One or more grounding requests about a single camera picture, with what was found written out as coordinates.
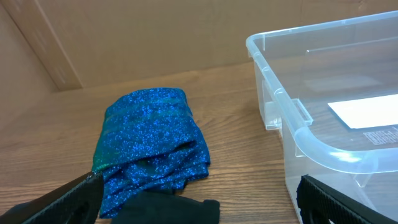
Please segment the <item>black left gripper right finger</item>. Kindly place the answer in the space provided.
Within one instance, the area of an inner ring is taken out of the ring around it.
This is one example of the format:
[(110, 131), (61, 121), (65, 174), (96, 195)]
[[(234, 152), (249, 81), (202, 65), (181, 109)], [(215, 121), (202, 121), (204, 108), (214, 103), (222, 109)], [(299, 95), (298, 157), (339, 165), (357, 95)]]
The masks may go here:
[(301, 176), (297, 205), (303, 224), (397, 224), (309, 175)]

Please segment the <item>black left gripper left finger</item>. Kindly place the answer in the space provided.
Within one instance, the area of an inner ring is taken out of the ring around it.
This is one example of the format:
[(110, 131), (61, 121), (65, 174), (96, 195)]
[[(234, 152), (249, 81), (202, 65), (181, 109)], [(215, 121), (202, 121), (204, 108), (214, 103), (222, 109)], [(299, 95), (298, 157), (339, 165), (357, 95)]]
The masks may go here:
[(100, 172), (89, 172), (1, 215), (1, 224), (94, 224), (104, 195)]

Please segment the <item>black cloth with tape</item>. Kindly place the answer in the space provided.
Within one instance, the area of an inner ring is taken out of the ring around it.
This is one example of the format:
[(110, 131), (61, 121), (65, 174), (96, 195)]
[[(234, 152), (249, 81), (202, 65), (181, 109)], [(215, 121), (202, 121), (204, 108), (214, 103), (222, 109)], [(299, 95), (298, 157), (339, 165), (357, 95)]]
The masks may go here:
[(112, 224), (219, 224), (220, 203), (144, 191), (126, 201)]

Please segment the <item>blue sparkly cloth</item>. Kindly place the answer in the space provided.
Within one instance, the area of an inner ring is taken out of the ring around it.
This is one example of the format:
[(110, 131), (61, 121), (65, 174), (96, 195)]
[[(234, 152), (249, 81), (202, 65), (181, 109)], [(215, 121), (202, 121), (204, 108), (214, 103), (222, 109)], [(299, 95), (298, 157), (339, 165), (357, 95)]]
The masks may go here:
[(104, 179), (99, 217), (114, 218), (145, 190), (182, 190), (208, 177), (210, 152), (179, 88), (150, 88), (120, 97), (104, 114), (93, 172)]

